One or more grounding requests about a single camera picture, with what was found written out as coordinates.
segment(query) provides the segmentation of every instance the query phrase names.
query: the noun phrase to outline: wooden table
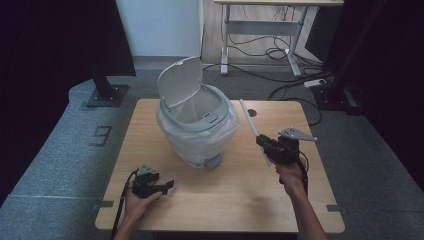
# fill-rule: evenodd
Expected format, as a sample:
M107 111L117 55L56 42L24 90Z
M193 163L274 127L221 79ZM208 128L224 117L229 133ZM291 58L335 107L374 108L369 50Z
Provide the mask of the wooden table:
M99 229L112 229L119 197L129 174L148 164L163 181L175 187L146 211L138 229L151 231L297 232L289 197L268 167L238 101L232 101L241 126L215 169L186 165L168 144L156 122L157 99L139 100L96 219ZM311 134L302 107L297 102L245 101L257 111L253 118L258 132L276 138L281 129L293 126ZM314 142L300 142L309 158L309 199L326 232L344 230L337 205Z
M224 46L221 52L221 74L228 74L228 35L272 35L272 36L293 36L289 49L285 49L287 59L289 60L294 76L301 76L294 53L297 42L299 41L303 23L308 6L342 6L343 0L214 0L215 3L222 4L225 7L224 20ZM284 6L303 6L299 21L267 22L267 21L233 21L230 20L231 5L284 5Z

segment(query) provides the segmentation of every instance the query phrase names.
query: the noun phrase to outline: open lid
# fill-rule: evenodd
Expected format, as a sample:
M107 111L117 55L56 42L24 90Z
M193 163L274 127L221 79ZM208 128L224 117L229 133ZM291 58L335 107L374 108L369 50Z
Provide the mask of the open lid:
M158 78L160 98L168 107L186 101L200 90L202 74L202 62L197 57L172 64Z

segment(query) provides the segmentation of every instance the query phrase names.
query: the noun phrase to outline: hand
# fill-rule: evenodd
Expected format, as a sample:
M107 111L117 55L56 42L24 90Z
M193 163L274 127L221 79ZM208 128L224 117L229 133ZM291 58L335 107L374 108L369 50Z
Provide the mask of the hand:
M147 206L153 201L157 200L162 196L162 192L156 192L147 198L139 198L137 195L132 193L133 181L128 185L128 189L125 196L125 217L131 222L138 221L146 211Z
M303 157L299 157L299 159L305 165L306 160ZM280 175L280 179L284 183L284 189L289 196L298 192L299 189L305 192L302 184L302 172L297 163L279 165L272 159L270 161L275 165L275 170Z

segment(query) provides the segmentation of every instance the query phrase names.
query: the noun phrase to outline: plastic bag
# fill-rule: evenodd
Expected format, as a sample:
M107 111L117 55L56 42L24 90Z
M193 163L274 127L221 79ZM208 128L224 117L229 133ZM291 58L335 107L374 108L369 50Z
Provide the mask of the plastic bag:
M208 87L224 96L218 88ZM227 97L224 99L229 107L227 116L215 126L201 132L188 132L178 128L165 117L158 105L156 120L159 127L178 156L189 166L204 167L207 160L213 159L226 148L240 127L236 109Z

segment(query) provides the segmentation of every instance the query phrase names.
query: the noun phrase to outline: table top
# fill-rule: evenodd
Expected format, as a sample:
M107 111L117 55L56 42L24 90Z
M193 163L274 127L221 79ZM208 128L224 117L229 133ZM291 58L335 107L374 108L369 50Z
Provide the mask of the table top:
M112 229L126 179L132 171L147 164L160 173L163 182L175 180L175 186L148 208L137 229L297 232L291 201L279 184L275 169L266 164L238 101L232 103L241 126L222 152L223 162L215 169L192 168L179 159L157 125L158 103L158 99L137 103L103 199L114 204L100 208L96 219L99 229ZM259 133L277 138L279 130L293 126L311 135L297 102L245 104L257 112L252 120ZM315 143L300 141L300 150L309 159L309 199L324 230L342 232L340 212L327 210L327 205L337 203Z
M214 0L225 5L342 6L343 0Z

